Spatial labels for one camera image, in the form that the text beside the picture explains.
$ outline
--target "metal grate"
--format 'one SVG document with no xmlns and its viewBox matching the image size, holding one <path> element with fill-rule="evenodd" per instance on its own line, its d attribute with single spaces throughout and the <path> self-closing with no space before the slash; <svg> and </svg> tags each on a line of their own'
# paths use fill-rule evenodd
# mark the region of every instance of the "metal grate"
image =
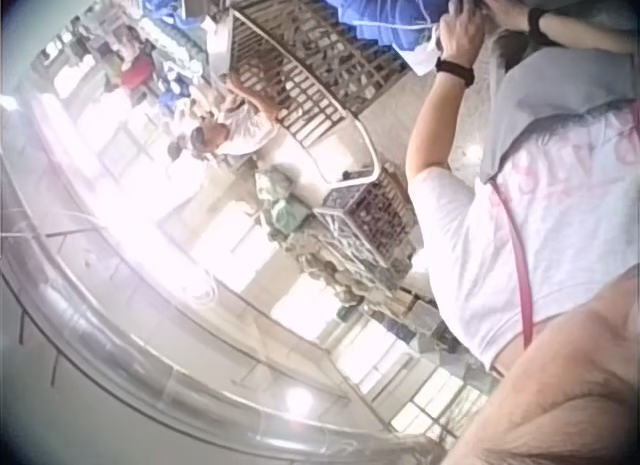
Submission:
<svg viewBox="0 0 640 465">
<path fill-rule="evenodd" d="M 305 147 L 344 118 L 313 76 L 240 13 L 234 17 L 231 63 L 247 87 L 266 93 L 287 110 L 282 125 Z"/>
<path fill-rule="evenodd" d="M 342 121 L 341 109 L 362 113 L 407 69 L 393 49 L 357 39 L 322 0 L 254 0 L 235 10 L 232 66 L 287 108 L 283 125 L 304 146 Z"/>
</svg>

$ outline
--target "green item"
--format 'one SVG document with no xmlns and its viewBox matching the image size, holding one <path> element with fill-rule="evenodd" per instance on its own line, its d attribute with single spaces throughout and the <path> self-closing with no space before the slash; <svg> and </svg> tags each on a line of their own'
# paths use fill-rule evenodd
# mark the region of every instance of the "green item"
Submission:
<svg viewBox="0 0 640 465">
<path fill-rule="evenodd" d="M 286 236 L 295 232 L 311 210 L 294 196 L 277 200 L 271 207 L 273 226 Z"/>
</svg>

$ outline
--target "hair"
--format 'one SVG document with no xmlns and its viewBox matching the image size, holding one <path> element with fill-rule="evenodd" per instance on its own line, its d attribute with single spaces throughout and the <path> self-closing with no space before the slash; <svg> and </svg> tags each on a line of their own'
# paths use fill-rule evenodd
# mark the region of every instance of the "hair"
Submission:
<svg viewBox="0 0 640 465">
<path fill-rule="evenodd" d="M 198 152 L 204 152 L 205 150 L 205 141 L 204 141 L 204 129 L 202 127 L 196 127 L 191 132 L 191 136 L 189 137 L 191 141 L 191 146 L 194 150 Z"/>
<path fill-rule="evenodd" d="M 167 146 L 167 154 L 171 159 L 171 163 L 175 162 L 182 155 L 183 149 L 178 143 L 177 140 L 172 141 L 169 146 Z"/>
</svg>

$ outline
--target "hand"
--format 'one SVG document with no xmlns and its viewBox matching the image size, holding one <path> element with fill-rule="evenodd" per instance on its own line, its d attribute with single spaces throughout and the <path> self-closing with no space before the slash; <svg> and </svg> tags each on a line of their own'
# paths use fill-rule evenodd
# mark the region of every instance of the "hand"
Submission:
<svg viewBox="0 0 640 465">
<path fill-rule="evenodd" d="M 482 15 L 473 0 L 451 0 L 440 19 L 442 58 L 472 68 L 484 41 Z"/>
<path fill-rule="evenodd" d="M 225 84 L 230 90 L 237 90 L 239 88 L 242 88 L 242 80 L 240 80 L 240 77 L 238 77 L 238 75 L 234 72 L 231 72 L 229 73 L 229 75 L 227 75 Z"/>
<path fill-rule="evenodd" d="M 516 32 L 529 30 L 529 9 L 518 0 L 482 0 L 501 27 Z"/>
</svg>

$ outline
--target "window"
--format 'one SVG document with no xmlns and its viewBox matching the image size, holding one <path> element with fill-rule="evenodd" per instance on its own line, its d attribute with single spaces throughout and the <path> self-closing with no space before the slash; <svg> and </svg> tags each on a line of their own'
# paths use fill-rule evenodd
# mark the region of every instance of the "window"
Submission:
<svg viewBox="0 0 640 465">
<path fill-rule="evenodd" d="M 425 434 L 451 448 L 487 396 L 438 368 L 391 421 L 400 433 Z"/>
<path fill-rule="evenodd" d="M 53 79 L 53 86 L 56 92 L 58 92 L 58 97 L 67 98 L 71 95 L 71 92 L 78 86 L 82 77 L 84 77 L 95 64 L 96 61 L 94 58 L 91 55 L 87 55 L 75 67 L 65 65 L 62 70 L 58 72 L 56 78 Z"/>
<path fill-rule="evenodd" d="M 82 112 L 78 131 L 92 150 L 100 152 L 130 113 L 131 101 L 124 90 L 103 94 Z"/>
<path fill-rule="evenodd" d="M 230 202 L 200 237 L 193 257 L 227 286 L 241 292 L 276 249 L 266 230 L 238 202 Z"/>
<path fill-rule="evenodd" d="M 403 357 L 407 356 L 407 346 L 400 340 L 395 340 L 391 347 L 386 351 L 377 364 L 373 366 L 371 371 L 358 383 L 360 391 L 364 394 L 369 393 L 373 387 L 382 379 L 385 373 L 398 363 Z"/>
<path fill-rule="evenodd" d="M 315 340 L 341 305 L 331 288 L 304 274 L 273 307 L 271 316 L 301 337 Z"/>
<path fill-rule="evenodd" d="M 369 392 L 407 351 L 407 346 L 371 320 L 336 360 L 363 393 Z"/>
</svg>

